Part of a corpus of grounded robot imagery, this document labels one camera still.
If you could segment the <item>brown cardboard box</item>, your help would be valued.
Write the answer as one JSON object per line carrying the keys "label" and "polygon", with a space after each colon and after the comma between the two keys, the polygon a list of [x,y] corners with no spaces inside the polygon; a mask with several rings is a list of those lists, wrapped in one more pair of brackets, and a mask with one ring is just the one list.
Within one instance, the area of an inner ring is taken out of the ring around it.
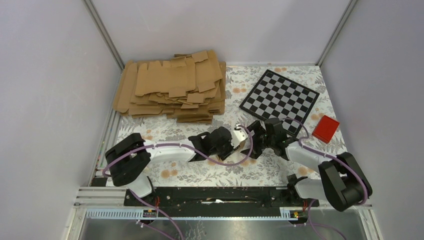
{"label": "brown cardboard box", "polygon": [[237,151],[242,151],[242,150],[244,150],[245,149],[245,145],[246,145],[246,140],[243,140],[243,141],[241,141],[240,143],[239,143],[239,145],[237,146]]}

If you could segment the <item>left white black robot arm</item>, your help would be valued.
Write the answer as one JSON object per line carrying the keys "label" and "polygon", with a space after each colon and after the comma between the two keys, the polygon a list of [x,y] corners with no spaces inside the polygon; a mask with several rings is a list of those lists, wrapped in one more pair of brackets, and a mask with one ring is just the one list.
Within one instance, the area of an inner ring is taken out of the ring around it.
{"label": "left white black robot arm", "polygon": [[107,165],[102,173],[116,187],[126,187],[142,205],[148,206],[155,200],[153,185],[143,173],[149,163],[200,162],[211,156],[224,160],[248,137],[239,126],[233,130],[219,127],[180,141],[155,142],[143,139],[140,133],[132,133],[106,152]]}

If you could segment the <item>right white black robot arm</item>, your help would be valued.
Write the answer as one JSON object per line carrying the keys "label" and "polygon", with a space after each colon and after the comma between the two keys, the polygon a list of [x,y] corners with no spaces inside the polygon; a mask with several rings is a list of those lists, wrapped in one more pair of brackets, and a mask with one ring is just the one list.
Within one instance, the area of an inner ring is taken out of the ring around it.
{"label": "right white black robot arm", "polygon": [[301,205],[306,199],[324,200],[335,210],[343,212],[352,206],[365,204],[373,189],[356,158],[349,152],[331,155],[304,144],[303,137],[287,134],[283,124],[288,122],[294,122],[294,119],[274,117],[250,124],[247,130],[251,148],[243,150],[243,154],[257,159],[265,149],[271,149],[277,157],[301,164],[319,174],[319,179],[288,176],[286,198],[293,206]]}

